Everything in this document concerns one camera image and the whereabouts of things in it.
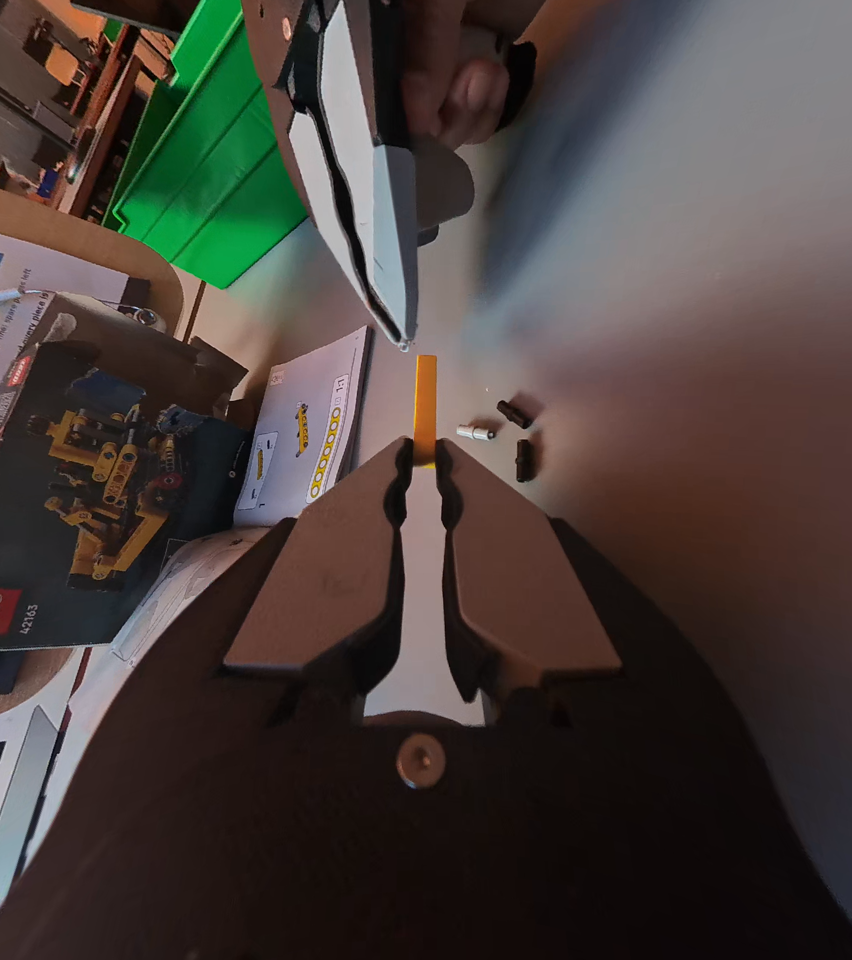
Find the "lego instruction booklet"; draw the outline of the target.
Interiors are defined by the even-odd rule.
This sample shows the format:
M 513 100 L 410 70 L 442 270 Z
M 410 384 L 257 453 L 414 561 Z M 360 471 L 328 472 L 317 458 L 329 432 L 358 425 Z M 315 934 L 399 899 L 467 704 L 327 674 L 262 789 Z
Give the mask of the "lego instruction booklet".
M 254 428 L 213 505 L 211 533 L 179 534 L 154 586 L 110 645 L 131 668 L 158 635 L 268 531 L 351 469 L 372 341 L 359 330 L 269 372 Z

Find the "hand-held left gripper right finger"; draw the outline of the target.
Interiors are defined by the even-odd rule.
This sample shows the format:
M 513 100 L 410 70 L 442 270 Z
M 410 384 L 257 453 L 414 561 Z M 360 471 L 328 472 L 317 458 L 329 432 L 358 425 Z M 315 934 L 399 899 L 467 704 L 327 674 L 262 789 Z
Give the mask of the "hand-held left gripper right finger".
M 550 518 L 449 439 L 435 448 L 445 647 L 465 702 L 619 674 Z

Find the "background shelf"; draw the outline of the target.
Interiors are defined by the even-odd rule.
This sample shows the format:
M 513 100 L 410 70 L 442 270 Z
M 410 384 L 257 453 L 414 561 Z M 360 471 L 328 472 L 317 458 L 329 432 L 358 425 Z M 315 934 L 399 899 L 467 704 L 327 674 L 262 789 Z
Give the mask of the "background shelf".
M 0 189 L 105 226 L 178 39 L 168 2 L 0 1 Z

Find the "lego set box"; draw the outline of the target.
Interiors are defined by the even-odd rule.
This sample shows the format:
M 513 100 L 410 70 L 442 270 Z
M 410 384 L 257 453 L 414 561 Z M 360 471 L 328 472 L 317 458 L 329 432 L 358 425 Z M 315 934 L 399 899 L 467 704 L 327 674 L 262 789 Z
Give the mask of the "lego set box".
M 178 547 L 231 527 L 247 369 L 55 294 L 0 371 L 0 652 L 107 644 Z

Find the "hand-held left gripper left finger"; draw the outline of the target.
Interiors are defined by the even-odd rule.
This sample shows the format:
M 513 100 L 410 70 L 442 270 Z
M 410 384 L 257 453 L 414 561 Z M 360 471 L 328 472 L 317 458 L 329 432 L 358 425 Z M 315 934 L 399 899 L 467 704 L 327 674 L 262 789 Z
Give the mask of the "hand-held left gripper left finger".
M 400 437 L 300 514 L 226 669 L 363 697 L 395 666 L 413 442 Z

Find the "person's right hand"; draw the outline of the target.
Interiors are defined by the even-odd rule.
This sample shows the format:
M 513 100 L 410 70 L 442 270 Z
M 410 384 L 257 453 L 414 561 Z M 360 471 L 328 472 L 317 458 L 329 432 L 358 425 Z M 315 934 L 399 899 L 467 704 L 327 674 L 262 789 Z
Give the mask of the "person's right hand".
M 492 136 L 509 86 L 501 64 L 460 56 L 464 11 L 462 1 L 404 2 L 402 93 L 409 135 L 451 150 Z

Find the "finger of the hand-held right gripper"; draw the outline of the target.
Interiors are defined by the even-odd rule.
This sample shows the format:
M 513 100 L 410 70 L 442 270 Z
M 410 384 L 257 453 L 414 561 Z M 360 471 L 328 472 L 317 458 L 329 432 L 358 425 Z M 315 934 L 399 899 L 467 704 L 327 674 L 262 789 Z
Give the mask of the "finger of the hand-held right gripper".
M 392 328 L 393 342 L 412 343 L 417 331 L 418 219 L 415 161 L 409 150 L 373 149 L 371 288 Z
M 345 2 L 305 2 L 287 53 L 288 140 L 312 220 L 386 338 L 395 330 L 371 288 L 373 149 Z

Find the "yellow lego beam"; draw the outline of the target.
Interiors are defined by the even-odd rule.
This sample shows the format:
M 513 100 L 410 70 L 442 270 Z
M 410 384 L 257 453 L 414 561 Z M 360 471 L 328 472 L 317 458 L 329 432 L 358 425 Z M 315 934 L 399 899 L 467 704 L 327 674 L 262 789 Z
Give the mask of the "yellow lego beam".
M 435 469 L 437 381 L 437 357 L 432 354 L 418 355 L 413 410 L 412 462 L 416 467 L 427 470 Z

